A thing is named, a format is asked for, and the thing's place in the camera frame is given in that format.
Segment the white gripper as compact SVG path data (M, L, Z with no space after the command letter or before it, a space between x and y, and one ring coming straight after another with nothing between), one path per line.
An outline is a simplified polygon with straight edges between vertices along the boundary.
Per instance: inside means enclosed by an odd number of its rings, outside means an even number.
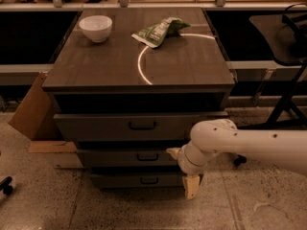
M186 173L182 177L186 199L193 199L197 196L201 178L196 174L202 174L209 160L215 157L213 152L201 151L192 142L181 148L167 148L169 153L181 170Z

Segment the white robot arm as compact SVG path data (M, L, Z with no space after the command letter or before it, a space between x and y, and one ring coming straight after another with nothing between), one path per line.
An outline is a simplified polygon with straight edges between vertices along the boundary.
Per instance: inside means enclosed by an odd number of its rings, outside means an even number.
M186 199L197 196L207 163L221 153L235 153L307 174L306 130L238 129L229 119L202 121L193 125L187 144L166 151L184 173Z

